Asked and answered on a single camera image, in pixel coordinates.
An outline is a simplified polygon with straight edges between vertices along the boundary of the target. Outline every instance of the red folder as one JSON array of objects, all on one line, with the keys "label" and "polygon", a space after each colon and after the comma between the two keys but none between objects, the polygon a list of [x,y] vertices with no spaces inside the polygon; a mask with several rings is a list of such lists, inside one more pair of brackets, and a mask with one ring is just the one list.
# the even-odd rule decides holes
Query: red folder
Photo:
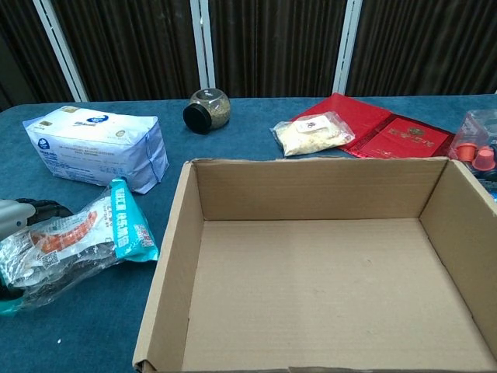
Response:
[{"label": "red folder", "polygon": [[426,158],[446,155],[454,135],[419,120],[333,93],[294,118],[336,112],[356,135],[340,148],[360,158]]}]

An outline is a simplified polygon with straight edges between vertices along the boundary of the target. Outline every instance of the blue tablecloth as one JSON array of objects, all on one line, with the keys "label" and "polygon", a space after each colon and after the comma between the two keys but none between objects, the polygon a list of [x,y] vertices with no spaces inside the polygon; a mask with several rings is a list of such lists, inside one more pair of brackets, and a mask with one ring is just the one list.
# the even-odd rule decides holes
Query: blue tablecloth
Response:
[{"label": "blue tablecloth", "polygon": [[[320,99],[233,99],[231,122],[208,136],[182,122],[185,100],[76,103],[113,113],[156,115],[171,163],[162,183],[136,200],[160,244],[182,164],[194,158],[277,159],[269,132]],[[456,131],[468,110],[497,108],[497,95],[370,97],[361,99],[398,114]],[[57,200],[73,211],[103,190],[53,177],[30,144],[21,122],[60,103],[23,105],[0,113],[0,198]],[[344,155],[336,150],[320,155]],[[132,371],[131,358],[155,264],[124,263],[83,281],[52,304],[0,319],[0,365],[5,372]]]}]

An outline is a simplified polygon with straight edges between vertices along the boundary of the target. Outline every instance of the dark curtain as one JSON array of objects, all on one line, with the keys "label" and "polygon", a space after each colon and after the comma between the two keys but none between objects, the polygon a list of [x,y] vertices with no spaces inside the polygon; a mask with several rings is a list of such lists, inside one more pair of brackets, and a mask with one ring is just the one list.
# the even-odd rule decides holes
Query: dark curtain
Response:
[{"label": "dark curtain", "polygon": [[210,0],[216,85],[231,97],[328,96],[345,0]]},{"label": "dark curtain", "polygon": [[188,97],[199,88],[187,0],[53,0],[91,101]]},{"label": "dark curtain", "polygon": [[72,101],[32,0],[0,0],[0,110]]},{"label": "dark curtain", "polygon": [[496,68],[496,0],[364,0],[346,93],[494,93]]}]

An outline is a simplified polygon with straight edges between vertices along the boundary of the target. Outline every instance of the glass jar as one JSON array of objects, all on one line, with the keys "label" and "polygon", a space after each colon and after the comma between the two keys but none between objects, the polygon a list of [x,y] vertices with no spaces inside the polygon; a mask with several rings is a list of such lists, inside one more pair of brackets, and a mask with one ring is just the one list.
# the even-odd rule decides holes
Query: glass jar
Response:
[{"label": "glass jar", "polygon": [[183,111],[183,119],[190,130],[208,134],[223,127],[230,119],[231,105],[226,94],[217,88],[196,91]]}]

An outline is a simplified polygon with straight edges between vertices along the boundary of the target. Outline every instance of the blue logo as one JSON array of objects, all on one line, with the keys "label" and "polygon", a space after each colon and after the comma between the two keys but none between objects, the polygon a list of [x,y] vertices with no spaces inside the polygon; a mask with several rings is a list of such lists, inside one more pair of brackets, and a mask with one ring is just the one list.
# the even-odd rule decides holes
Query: blue logo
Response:
[{"label": "blue logo", "polygon": [[38,148],[47,150],[50,149],[50,144],[48,144],[48,141],[46,139],[41,138],[40,140],[38,140]]},{"label": "blue logo", "polygon": [[108,115],[99,115],[97,117],[88,118],[86,121],[90,123],[101,123],[109,119]]}]

